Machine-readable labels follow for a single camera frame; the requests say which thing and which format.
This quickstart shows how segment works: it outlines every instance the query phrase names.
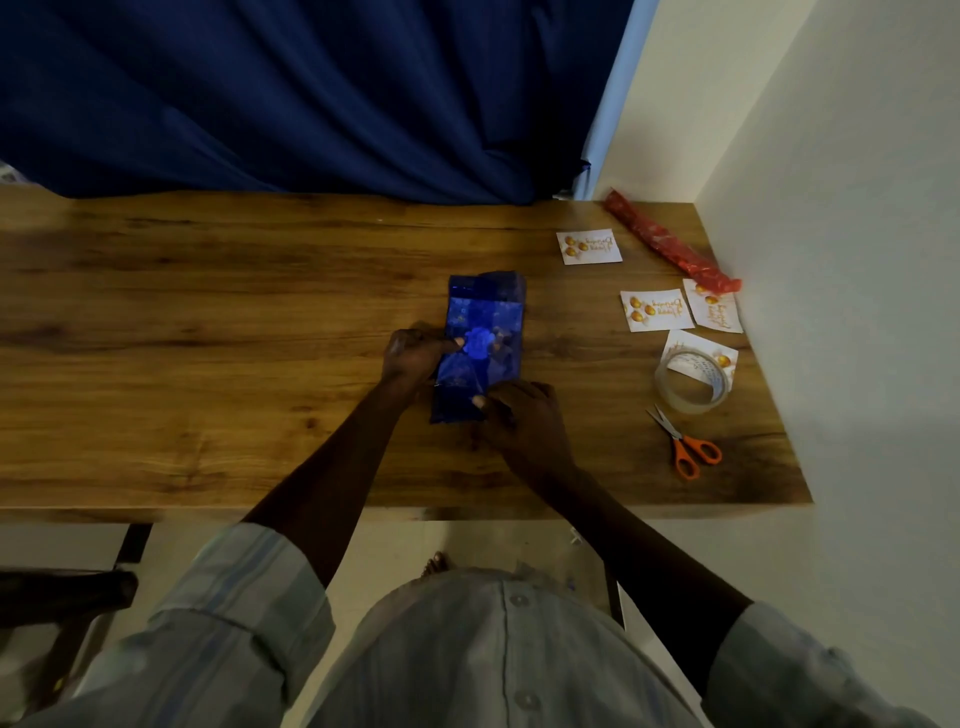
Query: foot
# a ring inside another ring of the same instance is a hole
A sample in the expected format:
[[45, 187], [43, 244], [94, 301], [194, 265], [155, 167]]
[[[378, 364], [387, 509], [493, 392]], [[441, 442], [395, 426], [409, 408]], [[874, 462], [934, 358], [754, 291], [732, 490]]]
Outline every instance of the foot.
[[423, 574], [420, 576], [443, 573], [444, 571], [450, 571], [450, 569], [451, 565], [446, 555], [442, 551], [437, 551], [437, 553], [433, 555], [433, 558], [426, 563], [426, 567], [423, 568]]

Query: forearm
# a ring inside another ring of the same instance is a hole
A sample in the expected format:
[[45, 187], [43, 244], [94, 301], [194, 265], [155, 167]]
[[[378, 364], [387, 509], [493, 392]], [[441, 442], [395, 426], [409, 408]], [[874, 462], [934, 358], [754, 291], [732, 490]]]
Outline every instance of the forearm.
[[752, 601], [638, 519], [583, 471], [536, 489], [593, 546], [700, 695]]
[[399, 379], [381, 381], [337, 431], [244, 519], [290, 539], [324, 586], [347, 551], [383, 453], [410, 396], [409, 386]]

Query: scissor blade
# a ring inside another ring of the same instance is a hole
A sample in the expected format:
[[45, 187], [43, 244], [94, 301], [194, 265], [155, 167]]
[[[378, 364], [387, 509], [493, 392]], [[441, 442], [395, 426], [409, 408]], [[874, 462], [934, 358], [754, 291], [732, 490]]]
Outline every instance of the scissor blade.
[[656, 415], [655, 415], [653, 412], [650, 412], [649, 409], [647, 410], [647, 412], [650, 412], [650, 415], [651, 415], [657, 422], [660, 423], [660, 426], [663, 427], [663, 429], [665, 429], [667, 432], [670, 433], [670, 437], [674, 438], [675, 440], [682, 440], [682, 439], [684, 438], [684, 436], [683, 436], [682, 434], [680, 434], [680, 431], [679, 431], [676, 427], [674, 427], [674, 426], [673, 426], [673, 423], [671, 423], [671, 422], [667, 419], [667, 416], [663, 414], [663, 410], [660, 409], [660, 406], [659, 406], [658, 404], [655, 404], [654, 406], [657, 408], [657, 414], [656, 414]]
[[674, 435], [673, 435], [673, 427], [670, 426], [670, 422], [669, 422], [669, 421], [665, 421], [663, 418], [660, 417], [660, 415], [658, 415], [658, 414], [657, 414], [656, 412], [654, 412], [652, 409], [648, 409], [648, 410], [647, 410], [647, 414], [650, 415], [652, 418], [654, 418], [654, 420], [657, 421], [657, 424], [658, 424], [658, 425], [660, 425], [663, 429], [665, 429], [667, 432], [669, 432], [671, 437], [674, 436]]

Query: person's left hand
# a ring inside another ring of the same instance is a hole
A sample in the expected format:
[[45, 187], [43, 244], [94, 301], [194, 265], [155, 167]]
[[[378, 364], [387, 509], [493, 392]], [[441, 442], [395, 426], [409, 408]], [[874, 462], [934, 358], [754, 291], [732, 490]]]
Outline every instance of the person's left hand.
[[383, 352], [382, 380], [396, 382], [411, 392], [423, 384], [440, 363], [445, 353], [464, 346], [464, 340], [444, 339], [441, 335], [420, 328], [394, 331]]

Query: blue curtain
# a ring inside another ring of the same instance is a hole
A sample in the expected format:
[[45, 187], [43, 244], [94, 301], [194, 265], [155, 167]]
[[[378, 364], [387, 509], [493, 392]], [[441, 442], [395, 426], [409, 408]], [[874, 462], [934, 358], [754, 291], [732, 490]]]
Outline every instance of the blue curtain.
[[0, 159], [67, 197], [569, 188], [632, 0], [9, 0]]

